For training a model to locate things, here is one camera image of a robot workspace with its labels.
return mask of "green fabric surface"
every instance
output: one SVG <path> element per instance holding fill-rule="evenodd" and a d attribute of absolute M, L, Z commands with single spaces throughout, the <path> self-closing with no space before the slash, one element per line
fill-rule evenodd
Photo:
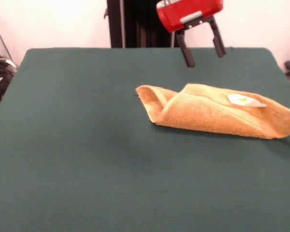
<path fill-rule="evenodd" d="M 269 51 L 227 53 L 28 51 L 0 106 L 0 232 L 290 232 L 290 137 L 154 126 L 136 95 L 190 82 L 290 108 Z"/>

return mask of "robotic arm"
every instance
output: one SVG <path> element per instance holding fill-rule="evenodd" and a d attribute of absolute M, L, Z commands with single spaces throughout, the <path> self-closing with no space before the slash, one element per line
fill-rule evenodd
<path fill-rule="evenodd" d="M 216 24 L 214 14 L 223 9 L 223 0 L 161 0 L 156 5 L 158 17 L 164 27 L 175 33 L 188 67 L 194 67 L 195 61 L 185 43 L 185 30 L 204 22 L 210 24 L 214 33 L 214 46 L 218 57 L 226 50 Z"/>

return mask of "white wall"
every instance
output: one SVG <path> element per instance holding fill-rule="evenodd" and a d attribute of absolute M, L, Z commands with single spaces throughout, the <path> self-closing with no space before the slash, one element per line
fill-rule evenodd
<path fill-rule="evenodd" d="M 17 63 L 30 48 L 110 47 L 105 8 L 106 0 L 0 0 L 0 33 Z M 216 18 L 226 46 L 266 47 L 280 67 L 290 59 L 290 0 L 225 0 Z M 207 24 L 186 40 L 213 46 Z"/>

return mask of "orange towel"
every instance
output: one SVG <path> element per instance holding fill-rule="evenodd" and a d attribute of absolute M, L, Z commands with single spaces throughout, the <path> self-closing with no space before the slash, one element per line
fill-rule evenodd
<path fill-rule="evenodd" d="M 187 84 L 180 92 L 154 86 L 136 89 L 151 122 L 166 127 L 263 139 L 290 136 L 290 109 L 255 93 Z M 234 104 L 230 94 L 266 107 Z"/>

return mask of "red gripper housing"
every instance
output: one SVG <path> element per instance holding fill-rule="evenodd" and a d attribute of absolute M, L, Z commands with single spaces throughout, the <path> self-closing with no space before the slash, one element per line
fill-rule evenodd
<path fill-rule="evenodd" d="M 212 17 L 223 9 L 223 0 L 162 0 L 157 3 L 161 23 L 170 32 L 194 19 Z"/>

